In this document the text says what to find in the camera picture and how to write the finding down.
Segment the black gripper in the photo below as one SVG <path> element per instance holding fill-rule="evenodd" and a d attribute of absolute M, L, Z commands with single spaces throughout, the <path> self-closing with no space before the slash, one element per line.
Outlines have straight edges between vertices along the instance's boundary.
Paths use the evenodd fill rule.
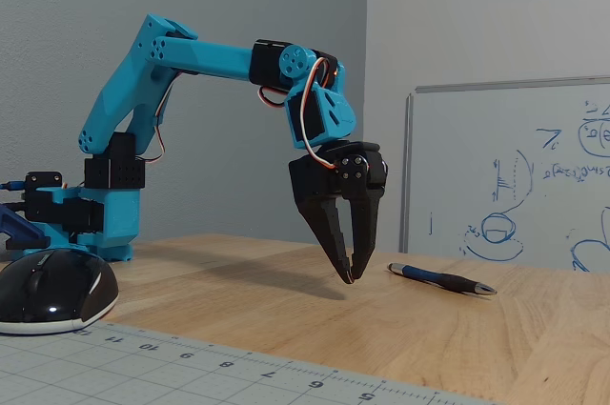
<path fill-rule="evenodd" d="M 289 163 L 297 209 L 336 273 L 346 284 L 360 279 L 376 245 L 379 200 L 385 193 L 388 168 L 376 143 L 337 140 L 322 145 L 317 155 L 330 169 L 305 155 Z M 336 199 L 350 203 L 354 251 L 352 267 L 339 225 Z"/>

